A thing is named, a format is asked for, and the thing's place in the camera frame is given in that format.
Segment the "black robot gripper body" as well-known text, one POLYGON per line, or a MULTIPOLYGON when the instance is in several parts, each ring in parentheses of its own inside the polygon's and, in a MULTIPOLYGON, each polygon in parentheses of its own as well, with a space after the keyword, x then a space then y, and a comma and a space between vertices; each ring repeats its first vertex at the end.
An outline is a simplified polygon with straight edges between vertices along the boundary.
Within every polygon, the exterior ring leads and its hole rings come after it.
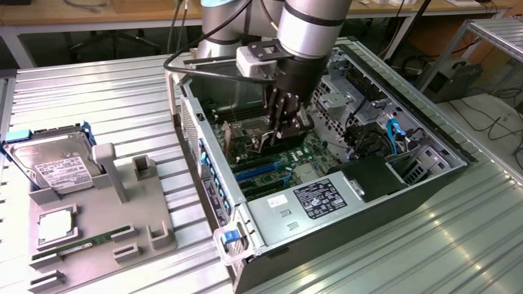
POLYGON ((300 101, 309 101, 326 62, 326 55, 317 59, 297 56, 280 59, 276 62, 274 83, 266 87, 266 97, 272 95, 273 89, 276 89, 277 92, 289 92, 292 95, 297 95, 300 101))

